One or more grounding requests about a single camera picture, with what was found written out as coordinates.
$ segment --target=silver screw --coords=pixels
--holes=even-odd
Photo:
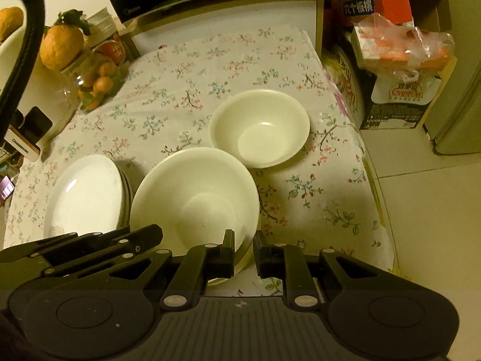
[[[300,307],[309,308],[316,305],[318,301],[314,296],[302,295],[302,296],[297,296],[294,299],[294,303],[296,303],[296,305]]]
[[[183,305],[186,305],[187,299],[184,296],[181,295],[171,295],[167,296],[164,299],[164,304],[167,305],[168,307],[181,307]]]

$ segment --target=phone screen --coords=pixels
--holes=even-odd
[[[15,186],[11,183],[9,177],[4,177],[0,182],[0,197],[6,200],[13,193]]]

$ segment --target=tablecloth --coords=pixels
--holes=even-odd
[[[25,161],[5,247],[44,237],[49,195],[75,160],[104,154],[136,190],[165,157],[210,146],[207,126],[213,112],[229,96],[253,88],[293,96],[311,121],[309,139],[294,158],[250,170],[268,240],[299,246],[306,254],[335,248],[392,269],[393,246],[366,178],[362,139],[307,34],[290,25],[197,39],[136,60],[110,102],[87,115],[78,112],[54,139],[46,160]],[[209,292],[271,295],[282,292],[282,285],[278,279],[259,279],[251,264]]]

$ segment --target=table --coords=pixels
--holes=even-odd
[[[44,237],[49,194],[75,160],[104,154],[122,168],[136,190],[165,157],[210,146],[207,126],[212,113],[229,96],[253,88],[293,96],[311,121],[309,139],[294,158],[250,170],[268,240],[299,246],[306,254],[334,248],[392,269],[393,246],[366,177],[362,138],[307,34],[289,25],[197,39],[136,60],[110,102],[87,115],[78,112],[54,139],[45,161],[25,161],[11,203],[5,247]],[[259,279],[251,264],[208,292],[272,295],[281,293],[282,285],[278,279]]]

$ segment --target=white bowl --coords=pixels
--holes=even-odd
[[[162,228],[160,246],[174,255],[235,233],[235,263],[257,230],[259,196],[249,171],[215,148],[181,150],[157,164],[139,186],[130,212],[130,230]]]
[[[241,92],[212,115],[212,146],[246,167],[266,168],[293,157],[309,137],[309,117],[293,97],[269,89]]]
[[[112,160],[99,154],[82,157],[55,183],[44,236],[116,230],[124,220],[125,199],[124,183]]]

